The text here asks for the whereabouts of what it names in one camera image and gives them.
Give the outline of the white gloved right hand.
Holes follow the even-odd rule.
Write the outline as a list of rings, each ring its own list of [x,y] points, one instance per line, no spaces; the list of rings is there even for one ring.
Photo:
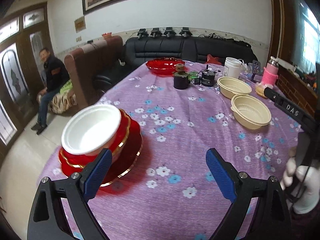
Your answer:
[[[286,163],[283,178],[280,182],[281,188],[285,190],[293,183],[293,177],[299,180],[292,194],[298,195],[298,200],[292,204],[293,210],[298,215],[304,215],[312,211],[319,202],[319,166],[297,166],[296,149],[289,149],[289,160]]]

